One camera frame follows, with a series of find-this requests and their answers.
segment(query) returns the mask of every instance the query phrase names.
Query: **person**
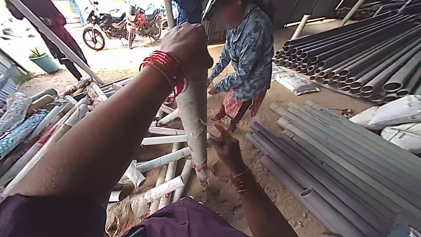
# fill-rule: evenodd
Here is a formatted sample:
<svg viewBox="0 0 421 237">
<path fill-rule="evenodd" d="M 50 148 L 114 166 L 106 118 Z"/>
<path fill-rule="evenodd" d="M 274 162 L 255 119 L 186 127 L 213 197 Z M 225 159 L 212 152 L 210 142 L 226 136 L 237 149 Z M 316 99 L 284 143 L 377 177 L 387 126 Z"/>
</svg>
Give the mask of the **person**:
<svg viewBox="0 0 421 237">
<path fill-rule="evenodd" d="M 11 2 L 8 0 L 5 1 L 6 7 L 10 13 L 12 13 L 15 18 L 22 20 L 24 15 Z M 39 17 L 41 21 L 63 41 L 63 43 L 65 43 L 83 62 L 88 65 L 85 55 L 83 55 L 79 45 L 64 27 L 67 23 L 66 19 L 51 0 L 21 0 L 21 2 L 29 8 L 34 15 Z M 50 50 L 51 55 L 58 59 L 60 64 L 64 64 L 71 74 L 80 81 L 82 75 L 77 70 L 74 63 L 70 61 L 66 55 L 60 51 L 57 45 L 51 42 L 51 40 L 49 40 L 48 37 L 38 29 L 38 27 L 36 27 L 32 22 L 31 24 L 41 35 L 41 38 Z"/>
<path fill-rule="evenodd" d="M 208 117 L 220 122 L 225 116 L 233 132 L 247 109 L 254 117 L 270 88 L 272 76 L 273 27 L 270 7 L 261 0 L 214 0 L 210 8 L 217 24 L 228 30 L 219 62 L 209 76 L 209 94 L 227 92 L 219 112 Z M 212 80 L 231 62 L 235 72 L 220 82 Z"/>
<path fill-rule="evenodd" d="M 188 83 L 195 83 L 192 78 L 198 78 L 196 75 L 212 65 L 206 33 L 200 24 L 186 22 L 174 27 L 163 38 L 160 54 L 180 62 L 175 64 L 175 71 L 185 70 Z M 139 149 L 162 102 L 173 90 L 175 78 L 179 78 L 173 77 L 172 66 L 168 62 L 145 65 L 130 84 L 99 105 L 49 149 L 17 183 L 12 196 L 0 204 L 1 235 L 104 236 L 104 207 L 110 193 Z M 253 235 L 297 237 L 242 161 L 238 140 L 221 125 L 217 128 L 221 136 L 209 142 L 232 172 Z M 190 198 L 155 212 L 128 234 L 246 236 Z"/>
</svg>

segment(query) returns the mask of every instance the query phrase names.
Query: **purple sleeve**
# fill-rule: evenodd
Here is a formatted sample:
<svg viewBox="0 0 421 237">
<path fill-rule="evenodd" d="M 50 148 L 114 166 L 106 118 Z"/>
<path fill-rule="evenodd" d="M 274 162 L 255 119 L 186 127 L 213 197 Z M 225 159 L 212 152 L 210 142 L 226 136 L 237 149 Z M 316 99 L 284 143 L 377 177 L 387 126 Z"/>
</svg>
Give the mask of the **purple sleeve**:
<svg viewBox="0 0 421 237">
<path fill-rule="evenodd" d="M 103 237 L 105 209 L 86 198 L 13 195 L 0 204 L 2 237 Z"/>
</svg>

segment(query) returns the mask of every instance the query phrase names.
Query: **red bangle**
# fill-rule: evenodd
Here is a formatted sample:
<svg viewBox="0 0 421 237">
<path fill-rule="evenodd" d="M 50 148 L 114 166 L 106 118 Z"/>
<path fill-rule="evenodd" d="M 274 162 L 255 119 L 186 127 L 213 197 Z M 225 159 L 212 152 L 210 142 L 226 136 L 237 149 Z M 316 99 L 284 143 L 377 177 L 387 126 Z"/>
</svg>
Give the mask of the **red bangle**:
<svg viewBox="0 0 421 237">
<path fill-rule="evenodd" d="M 160 71 L 167 77 L 171 87 L 176 88 L 168 97 L 176 97 L 187 88 L 187 73 L 180 61 L 171 53 L 160 50 L 153 51 L 146 57 L 140 68 L 152 64 L 159 64 Z"/>
</svg>

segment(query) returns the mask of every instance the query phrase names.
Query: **motorcycle wheel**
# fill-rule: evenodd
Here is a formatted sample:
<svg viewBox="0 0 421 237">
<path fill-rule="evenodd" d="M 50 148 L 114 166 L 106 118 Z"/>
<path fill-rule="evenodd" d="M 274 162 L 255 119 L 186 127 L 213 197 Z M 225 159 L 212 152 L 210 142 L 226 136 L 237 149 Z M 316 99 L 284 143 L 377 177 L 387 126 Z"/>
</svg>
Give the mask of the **motorcycle wheel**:
<svg viewBox="0 0 421 237">
<path fill-rule="evenodd" d="M 102 36 L 101 32 L 99 32 L 97 29 L 86 28 L 83 31 L 82 37 L 85 44 L 93 50 L 100 51 L 105 47 L 104 36 Z"/>
<path fill-rule="evenodd" d="M 134 41 L 134 38 L 136 37 L 136 33 L 129 33 L 129 49 L 132 49 L 132 44 Z"/>
<path fill-rule="evenodd" d="M 162 33 L 162 27 L 161 26 L 157 26 L 156 23 L 155 23 L 155 27 L 159 30 L 159 33 L 158 34 L 155 34 L 155 35 L 151 35 L 151 37 L 154 40 L 159 40 L 159 38 L 161 37 L 161 33 Z"/>
</svg>

